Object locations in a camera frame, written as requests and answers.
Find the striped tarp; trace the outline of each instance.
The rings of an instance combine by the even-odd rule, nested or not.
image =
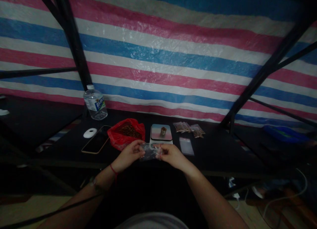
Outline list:
[[[70,0],[108,108],[220,122],[299,19],[291,0]],[[288,56],[317,40],[317,23]],[[254,98],[317,120],[317,52],[272,74]],[[0,0],[0,70],[72,67],[41,0]],[[2,94],[84,104],[77,72],[0,81]],[[237,122],[305,129],[248,101]]]

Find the hand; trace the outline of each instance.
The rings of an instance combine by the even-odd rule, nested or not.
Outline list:
[[[140,144],[144,143],[142,140],[135,140],[134,142],[130,143],[123,149],[120,155],[114,160],[111,164],[112,168],[117,172],[120,173],[128,168],[133,162],[137,159],[144,156],[145,151],[141,150]]]
[[[194,165],[182,154],[177,146],[172,144],[162,144],[162,160],[169,163],[176,169],[183,171],[184,173]]]

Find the digital scale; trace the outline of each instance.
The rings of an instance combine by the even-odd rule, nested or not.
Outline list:
[[[162,128],[166,129],[164,135],[161,134]],[[173,144],[171,127],[164,124],[152,124],[150,143]]]

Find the white cable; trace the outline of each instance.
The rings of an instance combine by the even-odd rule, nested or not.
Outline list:
[[[235,208],[236,210],[238,210],[238,209],[239,209],[239,207],[240,207],[240,201],[239,201],[239,198],[237,198],[237,201],[238,201],[238,206]]]
[[[298,171],[304,176],[304,179],[305,179],[305,187],[304,187],[304,189],[303,189],[300,193],[298,193],[298,194],[295,194],[295,195],[292,195],[292,196],[289,196],[289,197],[283,197],[283,198],[274,199],[274,200],[268,202],[267,205],[266,205],[265,208],[264,208],[264,212],[263,212],[263,215],[262,215],[262,220],[264,220],[264,217],[265,217],[266,211],[267,211],[267,209],[268,209],[268,206],[269,206],[271,203],[276,202],[276,201],[279,201],[279,200],[282,200],[282,199],[288,199],[288,198],[293,198],[293,197],[299,196],[299,195],[303,194],[303,193],[306,191],[306,189],[307,189],[307,187],[308,187],[307,178],[306,178],[306,176],[303,174],[303,172],[300,171],[298,168],[296,168],[296,170],[298,170]]]
[[[249,188],[247,188],[247,193],[245,194],[244,201],[247,200],[248,193],[249,193]]]

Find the plastic water bottle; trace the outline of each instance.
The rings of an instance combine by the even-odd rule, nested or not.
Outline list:
[[[108,116],[103,94],[100,91],[95,90],[93,85],[87,85],[87,89],[88,90],[84,93],[84,100],[91,118],[103,120]]]

